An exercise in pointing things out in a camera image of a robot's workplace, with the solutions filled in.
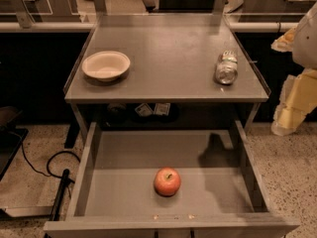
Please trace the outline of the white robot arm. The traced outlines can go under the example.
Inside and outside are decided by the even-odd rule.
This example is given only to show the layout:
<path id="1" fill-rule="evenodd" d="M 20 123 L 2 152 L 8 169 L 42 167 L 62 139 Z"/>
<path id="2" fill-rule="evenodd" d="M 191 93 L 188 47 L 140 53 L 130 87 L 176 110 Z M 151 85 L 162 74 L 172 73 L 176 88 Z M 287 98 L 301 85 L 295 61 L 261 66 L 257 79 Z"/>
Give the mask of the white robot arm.
<path id="1" fill-rule="evenodd" d="M 291 52 L 295 63 L 304 70 L 285 80 L 276 106 L 271 131 L 278 136 L 294 133 L 317 107 L 317 3 L 299 21 L 276 39 L 271 48 Z"/>

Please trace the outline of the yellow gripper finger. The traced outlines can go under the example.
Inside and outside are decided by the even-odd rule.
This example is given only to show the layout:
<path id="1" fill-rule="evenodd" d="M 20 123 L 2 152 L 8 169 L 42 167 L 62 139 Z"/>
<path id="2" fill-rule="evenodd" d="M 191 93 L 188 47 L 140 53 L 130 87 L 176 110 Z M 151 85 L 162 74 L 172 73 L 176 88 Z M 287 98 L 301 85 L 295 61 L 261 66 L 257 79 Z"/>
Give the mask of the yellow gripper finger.
<path id="1" fill-rule="evenodd" d="M 293 50 L 295 30 L 296 28 L 289 29 L 271 44 L 271 48 L 281 53 L 291 52 Z"/>
<path id="2" fill-rule="evenodd" d="M 317 70 L 305 68 L 297 76 L 289 75 L 282 86 L 271 132 L 278 136 L 294 133 L 317 107 Z"/>

